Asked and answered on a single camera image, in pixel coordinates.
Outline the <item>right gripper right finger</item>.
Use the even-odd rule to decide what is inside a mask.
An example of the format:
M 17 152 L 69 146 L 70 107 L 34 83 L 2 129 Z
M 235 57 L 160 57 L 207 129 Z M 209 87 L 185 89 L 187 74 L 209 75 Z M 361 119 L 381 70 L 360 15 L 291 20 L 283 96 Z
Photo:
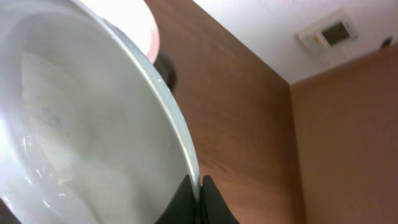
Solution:
M 239 224 L 209 175 L 200 189 L 200 215 L 202 224 Z

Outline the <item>pale grey-blue plate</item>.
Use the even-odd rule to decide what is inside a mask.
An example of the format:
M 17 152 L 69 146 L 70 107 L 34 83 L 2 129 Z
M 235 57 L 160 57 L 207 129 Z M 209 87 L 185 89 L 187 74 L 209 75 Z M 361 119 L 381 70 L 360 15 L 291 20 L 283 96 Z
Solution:
M 81 1 L 1 2 L 1 222 L 155 223 L 200 173 L 154 63 Z

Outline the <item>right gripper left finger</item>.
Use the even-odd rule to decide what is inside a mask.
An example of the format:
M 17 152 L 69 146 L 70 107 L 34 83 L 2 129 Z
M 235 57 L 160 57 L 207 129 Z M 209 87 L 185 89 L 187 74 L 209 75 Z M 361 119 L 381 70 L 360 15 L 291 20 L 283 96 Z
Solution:
M 190 177 L 186 175 L 155 224 L 194 224 L 196 211 Z

